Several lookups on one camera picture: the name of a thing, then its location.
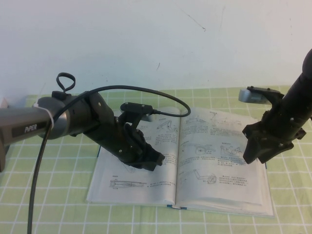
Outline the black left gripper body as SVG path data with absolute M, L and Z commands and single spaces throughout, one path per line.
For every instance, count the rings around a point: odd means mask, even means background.
M 142 133 L 137 133 L 130 124 L 118 118 L 99 139 L 99 145 L 127 165 L 143 168 L 147 161 L 147 142 Z

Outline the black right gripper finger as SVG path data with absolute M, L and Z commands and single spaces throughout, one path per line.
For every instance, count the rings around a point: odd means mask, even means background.
M 277 146 L 261 151 L 261 154 L 258 157 L 258 159 L 261 163 L 266 163 L 267 161 L 271 160 L 273 157 L 285 151 L 291 150 L 292 148 L 293 148 L 292 144 L 279 144 Z
M 257 139 L 254 137 L 248 139 L 243 158 L 247 164 L 251 164 L 257 159 L 259 145 Z

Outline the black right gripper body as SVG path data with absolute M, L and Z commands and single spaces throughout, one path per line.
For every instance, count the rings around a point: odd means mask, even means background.
M 304 106 L 275 106 L 266 111 L 259 122 L 247 125 L 243 134 L 248 140 L 253 138 L 287 144 L 305 136 L 304 124 Z

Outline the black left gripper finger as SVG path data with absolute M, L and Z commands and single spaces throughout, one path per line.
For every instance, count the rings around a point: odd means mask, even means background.
M 156 151 L 150 144 L 146 146 L 146 153 L 147 153 L 147 162 L 150 165 L 162 165 L 165 156 Z
M 141 157 L 136 162 L 136 168 L 154 171 L 156 167 L 156 158 L 154 156 Z

